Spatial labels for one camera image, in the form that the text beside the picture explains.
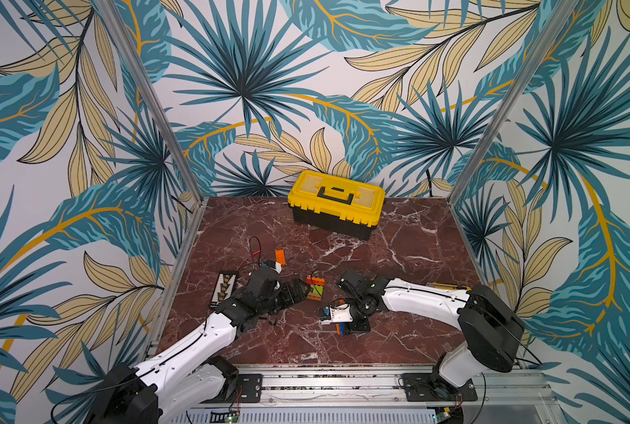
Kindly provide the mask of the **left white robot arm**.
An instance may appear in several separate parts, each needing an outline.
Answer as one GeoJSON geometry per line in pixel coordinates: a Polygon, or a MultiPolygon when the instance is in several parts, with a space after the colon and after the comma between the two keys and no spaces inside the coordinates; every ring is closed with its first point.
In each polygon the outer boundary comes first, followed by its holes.
{"type": "Polygon", "coordinates": [[[111,369],[89,407],[87,423],[168,423],[211,399],[227,400],[238,386],[237,369],[218,356],[271,316],[307,299],[311,286],[283,281],[281,266],[260,266],[202,325],[154,357],[111,369]]]}

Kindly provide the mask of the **green 2x4 brick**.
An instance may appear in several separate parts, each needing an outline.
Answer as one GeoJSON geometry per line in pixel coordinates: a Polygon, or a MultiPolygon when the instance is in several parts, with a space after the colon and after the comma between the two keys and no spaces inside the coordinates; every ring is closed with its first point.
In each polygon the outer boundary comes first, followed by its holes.
{"type": "Polygon", "coordinates": [[[313,285],[311,287],[311,292],[310,295],[316,296],[316,297],[321,297],[323,294],[323,289],[324,287],[322,285],[313,285]]]}

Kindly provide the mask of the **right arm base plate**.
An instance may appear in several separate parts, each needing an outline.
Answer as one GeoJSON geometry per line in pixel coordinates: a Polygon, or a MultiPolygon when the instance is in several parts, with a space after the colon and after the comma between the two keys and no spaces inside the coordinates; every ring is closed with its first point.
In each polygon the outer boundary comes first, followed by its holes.
{"type": "Polygon", "coordinates": [[[479,399],[472,380],[460,388],[433,379],[429,373],[404,373],[399,378],[408,402],[442,402],[459,404],[479,399]]]}

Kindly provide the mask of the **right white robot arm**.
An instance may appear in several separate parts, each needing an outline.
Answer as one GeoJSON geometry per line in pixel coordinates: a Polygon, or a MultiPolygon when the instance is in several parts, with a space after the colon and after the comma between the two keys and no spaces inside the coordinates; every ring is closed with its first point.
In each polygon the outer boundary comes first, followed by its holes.
{"type": "Polygon", "coordinates": [[[383,276],[370,280],[354,270],[338,281],[347,297],[326,307],[321,321],[334,323],[342,334],[371,330],[378,312],[415,314],[459,330],[464,341],[433,367],[429,385],[454,393],[486,370],[513,369],[525,326],[489,287],[460,288],[449,284],[420,285],[383,276]]]}

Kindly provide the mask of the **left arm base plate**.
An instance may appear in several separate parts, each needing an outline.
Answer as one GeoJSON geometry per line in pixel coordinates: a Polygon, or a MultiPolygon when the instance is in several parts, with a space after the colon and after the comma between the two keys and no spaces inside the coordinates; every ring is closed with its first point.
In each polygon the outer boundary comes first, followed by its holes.
{"type": "Polygon", "coordinates": [[[224,399],[240,404],[257,404],[260,402],[263,390],[264,376],[262,374],[239,374],[232,376],[224,399]]]}

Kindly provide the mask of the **tan 2x4 brick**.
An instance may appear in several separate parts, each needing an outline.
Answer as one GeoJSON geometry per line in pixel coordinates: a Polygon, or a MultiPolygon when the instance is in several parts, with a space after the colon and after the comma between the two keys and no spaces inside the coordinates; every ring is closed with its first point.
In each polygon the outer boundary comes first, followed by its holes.
{"type": "Polygon", "coordinates": [[[308,300],[315,300],[315,301],[321,301],[322,299],[320,294],[314,293],[313,291],[311,293],[308,293],[307,298],[308,300]]]}

